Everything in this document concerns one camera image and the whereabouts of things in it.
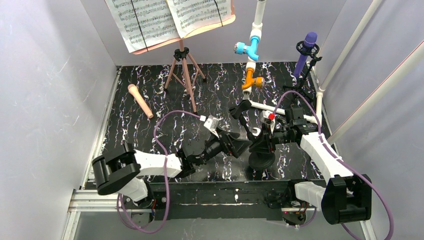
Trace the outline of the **black round-base mic stand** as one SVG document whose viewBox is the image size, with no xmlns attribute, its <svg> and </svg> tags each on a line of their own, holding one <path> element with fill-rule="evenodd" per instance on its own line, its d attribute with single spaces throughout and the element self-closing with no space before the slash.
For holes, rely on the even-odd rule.
<svg viewBox="0 0 424 240">
<path fill-rule="evenodd" d="M 251 130 L 248 127 L 246 118 L 244 117 L 243 113 L 247 110 L 249 110 L 252 107 L 252 103 L 250 100 L 242 100 L 238 105 L 233 106 L 229 109 L 230 115 L 233 119 L 237 119 L 239 123 L 244 127 L 246 131 L 247 139 L 251 141 L 251 144 L 254 142 L 256 136 L 254 136 L 251 132 Z M 266 125 L 261 122 L 261 130 L 262 131 L 268 131 L 271 135 L 271 133 Z M 256 152 L 250 152 L 249 158 L 248 158 L 248 164 L 249 166 L 257 171 L 265 170 L 273 165 L 275 162 L 276 155 L 274 153 L 256 153 Z"/>
</svg>

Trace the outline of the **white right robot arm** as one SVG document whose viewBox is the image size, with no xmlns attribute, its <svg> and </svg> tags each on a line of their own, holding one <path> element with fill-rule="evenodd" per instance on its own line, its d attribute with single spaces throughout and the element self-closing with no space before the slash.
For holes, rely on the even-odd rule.
<svg viewBox="0 0 424 240">
<path fill-rule="evenodd" d="M 316 164 L 326 186 L 308 179 L 290 180 L 283 193 L 267 196 L 269 207 L 282 207 L 296 201 L 322 211 L 331 225 L 369 220 L 372 215 L 372 189 L 367 184 L 369 177 L 353 173 L 343 166 L 340 157 L 319 132 L 319 125 L 308 122 L 303 113 L 302 108 L 291 108 L 286 122 L 277 129 L 276 115 L 263 110 L 259 114 L 260 132 L 249 148 L 249 165 L 255 170 L 266 169 L 275 160 L 278 144 L 296 143 Z"/>
</svg>

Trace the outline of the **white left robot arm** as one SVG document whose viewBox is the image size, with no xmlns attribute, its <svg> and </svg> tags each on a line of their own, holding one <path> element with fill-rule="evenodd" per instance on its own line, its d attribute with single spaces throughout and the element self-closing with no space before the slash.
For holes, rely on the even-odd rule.
<svg viewBox="0 0 424 240">
<path fill-rule="evenodd" d="M 141 176 L 184 178 L 196 171 L 195 166 L 205 165 L 220 153 L 238 158 L 252 144 L 239 137 L 238 133 L 218 130 L 207 140 L 189 140 L 169 155 L 143 152 L 125 143 L 92 160 L 96 191 L 100 196 L 122 194 L 139 204 L 152 197 Z"/>
</svg>

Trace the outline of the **pink microphone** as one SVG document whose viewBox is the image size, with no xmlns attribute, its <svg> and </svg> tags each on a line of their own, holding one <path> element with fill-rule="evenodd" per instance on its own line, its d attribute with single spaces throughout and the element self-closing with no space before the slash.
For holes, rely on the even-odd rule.
<svg viewBox="0 0 424 240">
<path fill-rule="evenodd" d="M 144 114 L 148 117 L 148 119 L 152 119 L 154 117 L 153 112 L 147 105 L 142 95 L 140 94 L 138 87 L 134 84 L 130 84 L 128 85 L 127 89 L 128 92 L 133 96 L 135 101 L 138 103 L 140 108 L 143 110 Z"/>
</svg>

